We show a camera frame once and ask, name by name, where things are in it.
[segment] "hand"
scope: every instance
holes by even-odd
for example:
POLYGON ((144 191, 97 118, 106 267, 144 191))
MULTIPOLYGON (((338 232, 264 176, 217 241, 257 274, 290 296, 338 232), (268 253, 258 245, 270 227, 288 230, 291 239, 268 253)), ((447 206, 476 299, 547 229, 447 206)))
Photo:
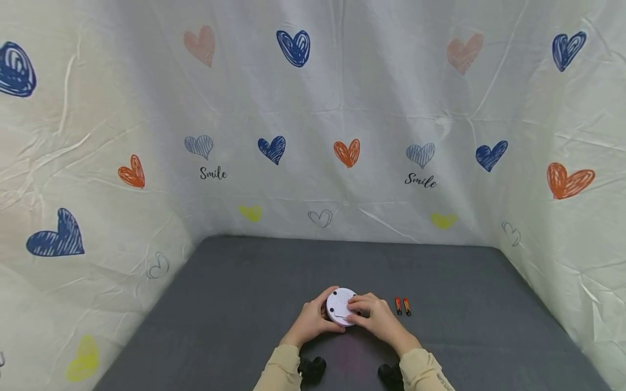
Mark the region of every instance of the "hand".
POLYGON ((369 318, 352 314, 346 320, 367 329, 378 339, 390 344, 398 356, 402 357, 410 350, 422 347, 418 339, 411 335, 391 312, 387 302, 373 293, 352 297, 348 300, 348 309, 369 312, 369 318))
POLYGON ((324 302, 339 287, 330 287, 315 300, 305 303, 302 312, 287 334, 282 337, 281 345, 294 345, 300 349, 305 343, 324 332, 342 333, 346 328, 327 319, 324 302))

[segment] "white round device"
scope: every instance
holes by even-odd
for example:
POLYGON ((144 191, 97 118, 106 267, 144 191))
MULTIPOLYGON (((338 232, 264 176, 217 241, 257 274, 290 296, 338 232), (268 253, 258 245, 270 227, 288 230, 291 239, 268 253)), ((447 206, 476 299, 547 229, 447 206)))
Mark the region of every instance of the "white round device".
POLYGON ((348 310, 348 300, 356 296, 356 293, 348 288, 337 288, 326 300, 326 313, 328 317, 338 325, 344 327, 354 326, 354 323, 350 323, 346 320, 348 315, 354 313, 348 310))

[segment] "person's right hand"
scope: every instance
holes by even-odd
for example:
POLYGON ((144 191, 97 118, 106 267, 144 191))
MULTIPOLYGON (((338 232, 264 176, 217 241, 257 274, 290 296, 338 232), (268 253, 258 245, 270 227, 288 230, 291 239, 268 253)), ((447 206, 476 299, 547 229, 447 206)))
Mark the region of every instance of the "person's right hand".
POLYGON ((385 300, 381 300, 368 293, 363 296, 354 296, 348 301, 350 311, 369 312, 369 318, 352 314, 346 318, 374 334, 378 339, 391 345, 398 356, 414 348, 421 348, 417 338, 409 333, 389 309, 385 300))

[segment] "sleeve cuff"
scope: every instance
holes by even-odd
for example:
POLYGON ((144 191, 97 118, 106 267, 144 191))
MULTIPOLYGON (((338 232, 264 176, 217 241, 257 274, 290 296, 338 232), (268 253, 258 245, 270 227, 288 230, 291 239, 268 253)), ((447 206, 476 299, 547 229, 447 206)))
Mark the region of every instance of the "sleeve cuff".
POLYGON ((270 357, 267 365, 277 365, 287 373, 298 373, 300 349, 293 345, 280 345, 270 357))
POLYGON ((400 370, 403 377, 413 383, 434 375, 432 372, 440 372, 441 366, 426 349, 415 348, 400 357, 400 370))

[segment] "heart doodle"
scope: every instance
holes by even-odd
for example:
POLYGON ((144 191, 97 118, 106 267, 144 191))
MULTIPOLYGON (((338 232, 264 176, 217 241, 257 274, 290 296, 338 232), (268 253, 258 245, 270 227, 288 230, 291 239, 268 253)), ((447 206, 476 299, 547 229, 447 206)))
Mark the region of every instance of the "heart doodle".
POLYGON ((496 144, 493 150, 486 145, 479 146, 478 149, 476 149, 476 161, 488 172, 491 172, 498 160, 500 160, 502 155, 506 152, 507 148, 508 143, 504 140, 496 144))
POLYGON ((586 41, 587 34, 584 31, 577 32, 569 39, 567 34, 559 34, 554 38, 552 41, 552 58, 559 71, 565 71, 565 68, 572 63, 586 41))
POLYGON ((31 60, 15 42, 7 41, 0 48, 0 91, 27 98, 37 87, 37 77, 31 60))
POLYGON ((185 148, 187 151, 208 160, 208 154, 213 149, 213 140, 207 135, 200 136, 197 139, 189 136, 185 138, 185 148))
POLYGON ((170 271, 170 260, 161 252, 156 253, 156 265, 148 268, 148 278, 161 278, 170 271))
POLYGON ((57 232, 39 231, 26 241, 26 249, 37 256, 66 256, 84 254, 83 238, 74 216, 65 208, 56 212, 57 232))
POLYGON ((474 34, 465 45, 459 39, 453 39, 448 44, 448 62, 460 74, 465 75, 482 47, 482 34, 474 34))
POLYGON ((272 140, 271 145, 264 138, 260 138, 258 145, 261 153, 267 156, 269 160, 273 161, 274 164, 278 165, 282 154, 285 153, 285 138, 283 136, 276 136, 274 140, 272 140))
POLYGON ((406 148, 406 157, 419 164, 422 169, 426 166, 430 159, 433 158, 433 156, 433 143, 428 143, 424 146, 411 145, 409 148, 406 148))
POLYGON ((556 200, 573 197, 583 191, 595 179, 595 171, 580 170, 567 176, 567 170, 561 163, 548 166, 548 186, 556 200))
POLYGON ((307 63, 311 51, 311 40, 306 31, 301 30, 291 38, 286 31, 278 30, 276 31, 276 39, 278 39, 282 53, 291 65, 302 68, 307 63))
POLYGON ((200 37, 196 37, 190 31, 185 31, 183 36, 185 47, 193 55, 200 60, 201 63, 211 67, 213 63, 213 53, 215 52, 215 35, 210 26, 202 26, 200 28, 200 37))
POLYGON ((121 180, 129 185, 143 189, 146 185, 146 178, 143 175, 143 167, 141 167, 141 161, 137 155, 130 156, 130 167, 122 166, 118 168, 118 175, 121 180))
POLYGON ((352 168, 359 159, 359 153, 361 153, 361 142, 358 138, 352 140, 350 148, 346 147, 341 141, 337 141, 334 145, 335 155, 342 161, 348 168, 352 168))
POLYGON ((99 366, 96 340, 92 335, 85 335, 78 345, 76 359, 70 362, 65 370, 65 378, 69 382, 81 382, 92 377, 99 366))
POLYGON ((256 223, 261 220, 261 207, 259 205, 255 205, 251 208, 247 206, 239 205, 239 213, 241 213, 246 219, 256 223))
POLYGON ((458 217, 456 215, 440 215, 439 213, 433 213, 431 215, 431 221, 440 230, 447 230, 456 222, 458 217))
POLYGON ((511 246, 515 247, 520 244, 521 233, 517 230, 517 228, 513 228, 513 225, 508 221, 502 222, 502 230, 506 233, 509 240, 511 240, 511 246))
POLYGON ((322 228, 326 228, 328 224, 331 223, 332 220, 332 212, 328 209, 322 210, 319 215, 314 211, 309 211, 309 218, 315 224, 319 225, 322 228))

